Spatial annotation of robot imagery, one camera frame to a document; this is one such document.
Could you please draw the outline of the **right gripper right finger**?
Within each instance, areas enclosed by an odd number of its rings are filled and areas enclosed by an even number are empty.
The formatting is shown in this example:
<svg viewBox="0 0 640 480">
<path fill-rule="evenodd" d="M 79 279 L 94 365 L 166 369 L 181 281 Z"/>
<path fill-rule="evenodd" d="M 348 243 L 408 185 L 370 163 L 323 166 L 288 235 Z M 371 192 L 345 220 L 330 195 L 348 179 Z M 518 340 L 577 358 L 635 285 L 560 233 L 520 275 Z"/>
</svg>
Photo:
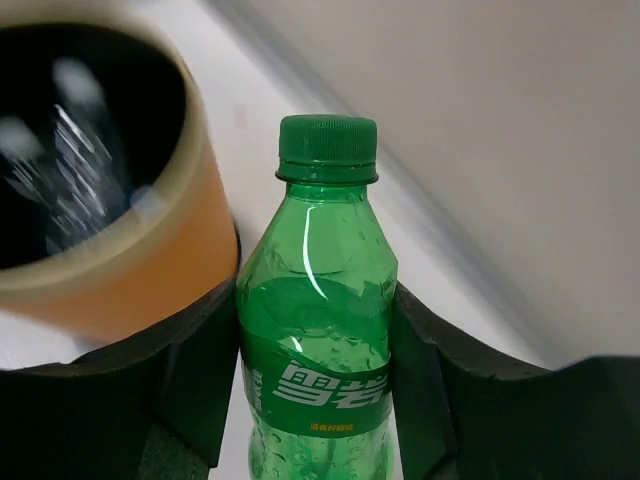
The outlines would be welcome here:
<svg viewBox="0 0 640 480">
<path fill-rule="evenodd" d="M 538 367 L 448 323 L 404 287 L 390 340 L 405 478 L 638 477 L 637 358 Z"/>
</svg>

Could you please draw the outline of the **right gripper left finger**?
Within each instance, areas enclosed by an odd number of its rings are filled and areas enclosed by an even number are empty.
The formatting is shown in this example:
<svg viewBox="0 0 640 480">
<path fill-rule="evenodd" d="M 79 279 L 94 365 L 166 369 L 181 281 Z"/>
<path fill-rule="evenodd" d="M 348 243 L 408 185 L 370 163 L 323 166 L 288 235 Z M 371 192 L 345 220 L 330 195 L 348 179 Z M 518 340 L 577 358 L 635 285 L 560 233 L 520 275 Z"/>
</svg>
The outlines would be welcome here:
<svg viewBox="0 0 640 480">
<path fill-rule="evenodd" d="M 5 479 L 204 479 L 220 459 L 235 283 L 80 356 L 1 374 Z"/>
</svg>

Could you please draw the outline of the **small green soda bottle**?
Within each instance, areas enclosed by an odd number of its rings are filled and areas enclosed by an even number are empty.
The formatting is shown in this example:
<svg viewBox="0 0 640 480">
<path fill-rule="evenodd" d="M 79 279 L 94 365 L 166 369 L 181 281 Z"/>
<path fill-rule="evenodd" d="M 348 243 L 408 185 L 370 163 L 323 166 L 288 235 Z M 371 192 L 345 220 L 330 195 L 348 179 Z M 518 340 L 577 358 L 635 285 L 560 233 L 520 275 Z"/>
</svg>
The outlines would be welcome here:
<svg viewBox="0 0 640 480">
<path fill-rule="evenodd" d="M 254 479 L 389 479 L 398 262 L 370 205 L 377 127 L 292 115 L 285 195 L 236 283 Z"/>
</svg>

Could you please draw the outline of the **clear bottle front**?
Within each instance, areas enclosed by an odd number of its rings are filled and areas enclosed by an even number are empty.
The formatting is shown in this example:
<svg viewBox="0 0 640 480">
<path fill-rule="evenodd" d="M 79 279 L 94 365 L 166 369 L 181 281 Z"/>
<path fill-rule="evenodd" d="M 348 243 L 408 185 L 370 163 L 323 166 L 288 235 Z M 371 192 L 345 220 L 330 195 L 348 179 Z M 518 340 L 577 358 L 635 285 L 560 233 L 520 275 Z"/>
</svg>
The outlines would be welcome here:
<svg viewBox="0 0 640 480">
<path fill-rule="evenodd" d="M 130 196 L 130 207 L 132 209 L 153 210 L 162 205 L 162 198 L 156 194 L 151 185 L 142 185 Z"/>
</svg>

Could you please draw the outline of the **clear bottle white cap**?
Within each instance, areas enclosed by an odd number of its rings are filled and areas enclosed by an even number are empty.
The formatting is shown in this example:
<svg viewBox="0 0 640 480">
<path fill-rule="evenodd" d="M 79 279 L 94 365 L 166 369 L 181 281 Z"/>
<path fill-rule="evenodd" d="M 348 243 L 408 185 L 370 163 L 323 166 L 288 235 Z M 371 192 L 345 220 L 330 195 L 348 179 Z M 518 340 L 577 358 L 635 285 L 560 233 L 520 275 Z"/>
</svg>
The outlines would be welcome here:
<svg viewBox="0 0 640 480">
<path fill-rule="evenodd" d="M 16 116 L 1 119 L 1 155 L 8 163 L 2 178 L 44 215 L 49 255 L 118 220 L 132 192 L 119 132 L 93 72 L 77 59 L 57 58 L 52 83 L 49 140 Z"/>
</svg>

